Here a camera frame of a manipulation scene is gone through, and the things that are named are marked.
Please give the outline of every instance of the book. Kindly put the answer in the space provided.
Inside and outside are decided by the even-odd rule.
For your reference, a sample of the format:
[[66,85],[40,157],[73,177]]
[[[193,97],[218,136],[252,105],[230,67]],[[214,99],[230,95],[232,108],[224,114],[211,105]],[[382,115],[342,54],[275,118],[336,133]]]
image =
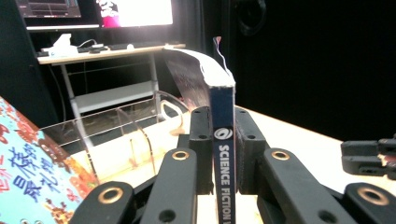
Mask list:
[[95,186],[91,173],[0,97],[0,223],[67,223]]
[[208,106],[219,223],[235,223],[235,81],[213,58],[165,49],[165,61],[190,111]]

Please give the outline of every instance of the dark blue book spine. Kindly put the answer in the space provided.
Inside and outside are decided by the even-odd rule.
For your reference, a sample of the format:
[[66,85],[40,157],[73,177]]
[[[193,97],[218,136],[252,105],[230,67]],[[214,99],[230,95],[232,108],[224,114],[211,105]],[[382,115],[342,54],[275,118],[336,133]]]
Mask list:
[[235,221],[234,88],[209,88],[219,223]]

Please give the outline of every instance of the monitor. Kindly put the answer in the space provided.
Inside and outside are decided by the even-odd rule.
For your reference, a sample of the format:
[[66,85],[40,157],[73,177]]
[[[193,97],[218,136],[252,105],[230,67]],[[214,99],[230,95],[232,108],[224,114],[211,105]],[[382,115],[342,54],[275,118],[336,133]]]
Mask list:
[[95,0],[15,0],[26,28],[64,30],[99,27]]
[[171,0],[96,0],[102,27],[172,24]]

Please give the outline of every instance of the bright screen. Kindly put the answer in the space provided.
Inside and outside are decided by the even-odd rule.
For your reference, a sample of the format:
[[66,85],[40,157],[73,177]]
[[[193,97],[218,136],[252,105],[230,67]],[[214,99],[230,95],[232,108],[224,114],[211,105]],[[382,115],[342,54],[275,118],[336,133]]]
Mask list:
[[172,24],[171,0],[96,0],[103,27]]

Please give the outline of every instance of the logo on book spine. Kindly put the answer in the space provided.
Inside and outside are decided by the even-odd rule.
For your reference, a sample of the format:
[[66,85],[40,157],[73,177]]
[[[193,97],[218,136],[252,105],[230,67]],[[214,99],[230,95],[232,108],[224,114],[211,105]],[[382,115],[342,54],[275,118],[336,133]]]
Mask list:
[[233,136],[233,129],[231,128],[219,128],[215,130],[213,133],[215,135],[215,138],[218,140],[225,140],[229,139]]

